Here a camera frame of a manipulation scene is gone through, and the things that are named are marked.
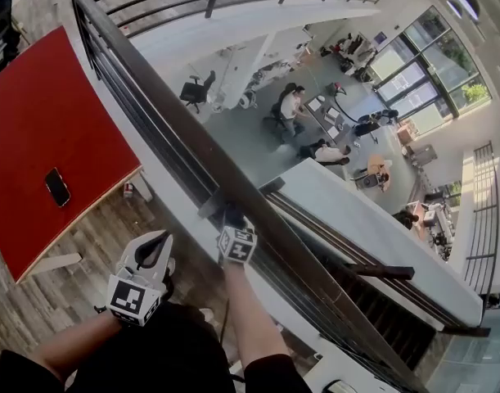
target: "desk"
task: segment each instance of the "desk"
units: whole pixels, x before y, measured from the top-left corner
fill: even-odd
[[[17,82],[26,83],[18,97]],[[53,168],[71,195],[61,208],[44,182]],[[76,251],[45,255],[140,168],[64,29],[18,56],[0,75],[0,251],[12,277],[81,260]]]
[[[313,110],[309,106],[309,104],[313,100],[317,100],[318,96],[324,96],[325,101],[324,102],[319,102],[321,104],[320,107],[317,108],[316,110]],[[330,128],[333,126],[328,121],[326,121],[324,119],[325,113],[331,107],[334,108],[334,109],[336,109],[338,112],[340,112],[340,109],[337,107],[335,101],[333,100],[333,95],[327,95],[327,94],[317,95],[316,97],[310,99],[309,101],[307,101],[304,104],[305,110],[307,112],[309,112],[312,115],[313,118],[315,118],[315,120],[321,125],[321,127],[326,132],[328,132],[330,130]],[[346,137],[348,136],[349,131],[351,130],[351,127],[348,124],[345,123],[345,120],[343,118],[342,113],[340,113],[339,116],[337,117],[337,119],[336,119],[336,125],[342,125],[343,126],[342,131],[340,131],[336,135],[335,138],[332,138],[330,134],[328,134],[328,137],[330,137],[330,139],[338,146],[339,144],[341,144],[346,139]]]

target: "green plant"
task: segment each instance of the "green plant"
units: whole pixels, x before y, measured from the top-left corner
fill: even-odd
[[[468,55],[461,48],[449,48],[444,51],[444,55],[454,61],[463,70],[471,72],[471,63]]]
[[[465,84],[462,86],[464,97],[469,103],[475,103],[489,96],[488,88],[483,84]]]

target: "man in white shirt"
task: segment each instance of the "man in white shirt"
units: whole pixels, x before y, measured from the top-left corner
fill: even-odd
[[[295,119],[295,117],[297,115],[308,116],[302,113],[299,109],[300,97],[302,95],[304,95],[304,88],[302,86],[297,86],[292,93],[284,97],[281,104],[281,115],[283,118],[282,122],[286,127],[286,131],[292,137],[295,137],[295,135],[297,134],[297,129],[300,130],[298,133],[301,133],[304,129],[304,127],[299,123],[299,121]]]
[[[317,151],[315,151],[315,161],[321,164],[341,164],[347,165],[349,163],[349,158],[346,157],[351,152],[351,148],[346,146],[344,152],[340,151],[338,148],[329,147],[327,144],[323,144]]]

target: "gray floor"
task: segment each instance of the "gray floor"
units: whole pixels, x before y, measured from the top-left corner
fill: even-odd
[[[262,121],[264,116],[269,115],[270,107],[277,101],[279,93],[287,83],[295,82],[306,88],[304,100],[307,101],[323,93],[326,85],[335,81],[340,82],[348,93],[339,100],[350,117],[357,119],[384,108],[368,86],[342,74],[336,60],[327,56],[315,58],[302,68],[260,89],[257,92],[257,108],[244,110],[236,107],[223,111],[210,117],[205,122],[205,127],[252,182],[260,186],[299,162],[295,158],[296,149],[289,145],[281,146],[277,134]],[[314,118],[303,118],[301,121],[306,131],[298,137],[299,145],[316,142],[319,138],[328,139],[326,132]],[[375,135],[379,144],[376,145],[369,136],[362,137],[360,149],[353,147],[350,163],[346,168],[348,174],[353,174],[356,169],[366,167],[368,157],[374,153],[392,160],[393,180],[389,191],[381,193],[374,189],[369,190],[367,195],[381,208],[393,214],[408,202],[416,175],[401,155],[395,128],[384,127],[377,130]],[[331,170],[341,178],[345,177],[340,166],[332,166]]]

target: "table leg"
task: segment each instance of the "table leg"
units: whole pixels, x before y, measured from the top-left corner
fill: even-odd
[[[33,267],[31,271],[29,271],[29,275],[35,275],[36,273],[51,271],[53,269],[76,264],[80,262],[82,258],[83,257],[79,253],[69,253],[68,255],[43,258]]]
[[[146,182],[144,182],[144,179],[142,178],[140,173],[132,176],[129,182],[135,187],[135,189],[138,190],[138,193],[141,194],[141,197],[144,198],[144,201],[150,202],[153,199],[150,188],[146,185]]]

